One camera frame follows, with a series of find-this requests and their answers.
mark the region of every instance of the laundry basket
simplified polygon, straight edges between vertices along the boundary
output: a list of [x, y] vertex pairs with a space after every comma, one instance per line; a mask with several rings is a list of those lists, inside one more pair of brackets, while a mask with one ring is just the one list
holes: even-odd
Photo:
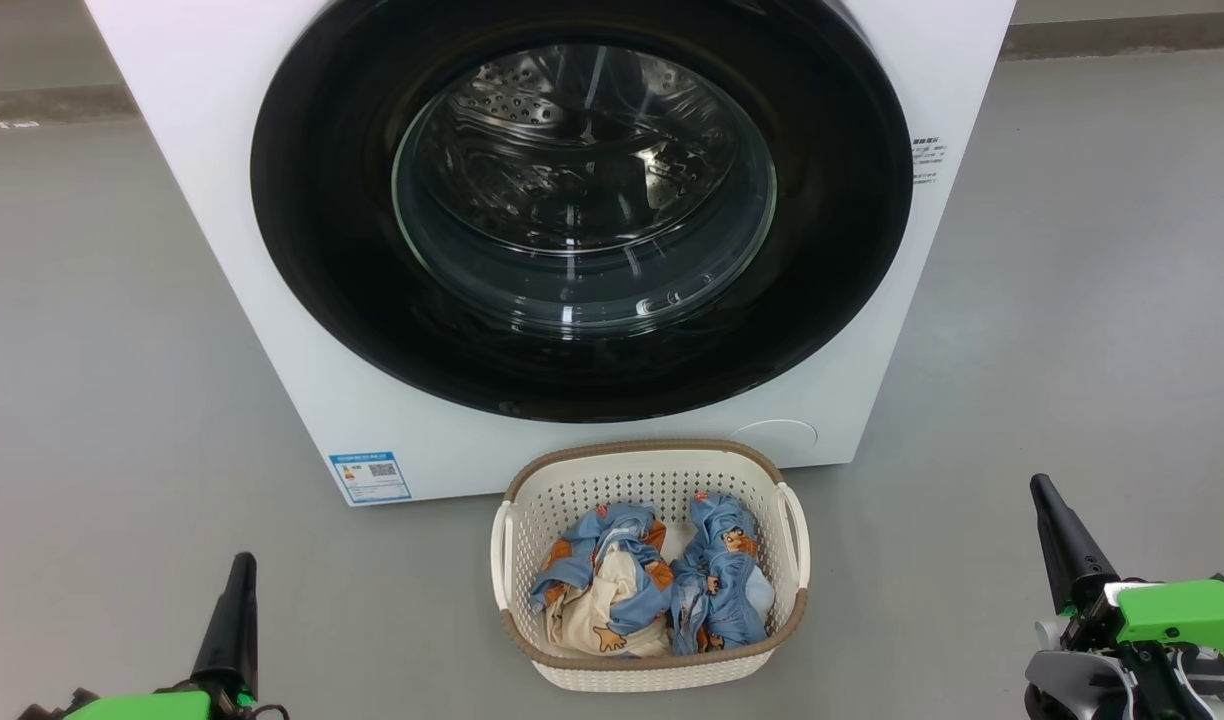
[[[767, 639], [679, 658], [590, 658], [553, 647], [529, 593], [552, 544], [599, 503], [650, 502], [666, 525], [662, 555], [677, 560], [695, 534], [689, 503], [726, 492], [754, 516], [759, 566], [776, 588]], [[808, 604], [812, 556], [799, 500], [753, 448], [727, 441], [652, 440], [553, 452], [521, 469], [492, 525], [492, 588], [501, 618], [550, 682], [586, 692], [647, 692], [722, 683], [754, 673], [794, 633]]]

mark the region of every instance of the blue clothing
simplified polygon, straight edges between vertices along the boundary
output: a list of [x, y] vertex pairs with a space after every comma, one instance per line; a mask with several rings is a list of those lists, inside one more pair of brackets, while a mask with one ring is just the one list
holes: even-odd
[[647, 534], [657, 528], [656, 509], [647, 503], [625, 502], [595, 507], [562, 534], [561, 542], [572, 546], [572, 555], [558, 557], [547, 569], [540, 571], [532, 585], [530, 605], [534, 612], [545, 610], [545, 593], [556, 584], [577, 589], [590, 588], [595, 566], [603, 561], [603, 553], [613, 544], [634, 556], [634, 598], [627, 598], [611, 609], [608, 629], [629, 636], [647, 628], [654, 620], [670, 607], [670, 588], [657, 588], [645, 566], [661, 560], [659, 547], [647, 542]]
[[[690, 511], [696, 536], [684, 549], [684, 556], [671, 566], [674, 654], [745, 647], [767, 639], [764, 621], [772, 607], [774, 591], [753, 555], [754, 520], [749, 511], [723, 493], [699, 495]], [[718, 585], [714, 593], [709, 588], [711, 578]], [[703, 628], [709, 638], [722, 638], [717, 640], [721, 644], [703, 642]]]

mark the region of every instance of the concrete floor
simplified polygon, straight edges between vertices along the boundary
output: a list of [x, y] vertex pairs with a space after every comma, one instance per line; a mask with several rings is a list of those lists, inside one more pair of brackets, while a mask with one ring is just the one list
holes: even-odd
[[0, 132], [0, 718], [182, 678], [240, 550], [293, 720], [1020, 718], [1034, 471], [1125, 574], [1224, 573], [1224, 51], [1000, 65], [858, 460], [791, 474], [804, 624], [652, 697], [512, 645], [497, 498], [344, 507], [144, 126]]

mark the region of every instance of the washing machine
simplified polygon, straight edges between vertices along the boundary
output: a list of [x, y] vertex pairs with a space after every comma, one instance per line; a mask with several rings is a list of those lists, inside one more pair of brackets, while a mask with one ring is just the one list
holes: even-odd
[[87, 5], [375, 504], [595, 442], [853, 459], [1013, 1]]

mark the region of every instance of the round glass door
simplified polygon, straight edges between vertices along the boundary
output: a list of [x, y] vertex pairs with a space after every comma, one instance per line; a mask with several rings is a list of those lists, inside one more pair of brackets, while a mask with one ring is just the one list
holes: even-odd
[[909, 133], [819, 0], [339, 0], [252, 138], [271, 260], [432, 396], [610, 422], [812, 356], [909, 213]]

